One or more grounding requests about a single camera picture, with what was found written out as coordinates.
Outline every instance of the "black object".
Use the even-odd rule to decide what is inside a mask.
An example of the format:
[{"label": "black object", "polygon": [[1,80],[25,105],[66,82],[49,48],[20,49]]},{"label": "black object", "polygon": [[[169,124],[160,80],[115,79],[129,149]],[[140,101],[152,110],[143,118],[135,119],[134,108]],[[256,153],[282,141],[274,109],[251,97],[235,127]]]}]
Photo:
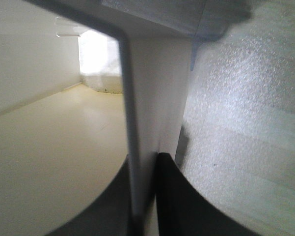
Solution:
[{"label": "black object", "polygon": [[130,236],[128,160],[107,189],[82,213],[46,236]]},{"label": "black object", "polygon": [[180,172],[171,156],[156,162],[160,236],[257,236],[205,200]]}]

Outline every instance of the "white wall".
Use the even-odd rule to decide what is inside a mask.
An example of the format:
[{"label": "white wall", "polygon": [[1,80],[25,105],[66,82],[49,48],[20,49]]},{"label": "white wall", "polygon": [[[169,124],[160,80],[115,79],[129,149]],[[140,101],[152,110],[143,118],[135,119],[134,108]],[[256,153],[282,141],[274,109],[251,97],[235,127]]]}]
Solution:
[{"label": "white wall", "polygon": [[0,114],[80,81],[85,27],[21,0],[0,0]]},{"label": "white wall", "polygon": [[77,38],[0,35],[0,113],[79,81]]}]

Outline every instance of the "white floor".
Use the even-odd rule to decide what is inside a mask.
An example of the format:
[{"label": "white floor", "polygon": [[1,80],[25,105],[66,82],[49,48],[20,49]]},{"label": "white floor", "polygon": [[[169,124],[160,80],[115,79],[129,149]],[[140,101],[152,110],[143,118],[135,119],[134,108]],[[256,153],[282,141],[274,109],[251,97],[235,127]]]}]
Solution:
[{"label": "white floor", "polygon": [[122,95],[79,85],[0,116],[0,236],[40,236],[66,222],[127,152]]}]

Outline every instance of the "floor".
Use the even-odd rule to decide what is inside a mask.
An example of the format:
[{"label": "floor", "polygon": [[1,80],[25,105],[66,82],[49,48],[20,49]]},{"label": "floor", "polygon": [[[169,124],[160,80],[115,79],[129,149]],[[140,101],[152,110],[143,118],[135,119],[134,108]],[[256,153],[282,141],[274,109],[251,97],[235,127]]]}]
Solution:
[{"label": "floor", "polygon": [[295,236],[295,0],[242,2],[249,19],[198,44],[181,168],[237,221]]},{"label": "floor", "polygon": [[0,116],[0,236],[42,236],[68,221],[127,153],[122,95],[78,85]]}]

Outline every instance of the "bright light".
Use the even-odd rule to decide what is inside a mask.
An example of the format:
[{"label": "bright light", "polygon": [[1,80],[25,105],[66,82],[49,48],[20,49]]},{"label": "bright light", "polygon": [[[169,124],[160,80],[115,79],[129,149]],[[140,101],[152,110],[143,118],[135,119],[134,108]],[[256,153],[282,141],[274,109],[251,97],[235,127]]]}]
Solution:
[{"label": "bright light", "polygon": [[95,30],[79,38],[81,75],[120,75],[118,43],[115,39]]}]

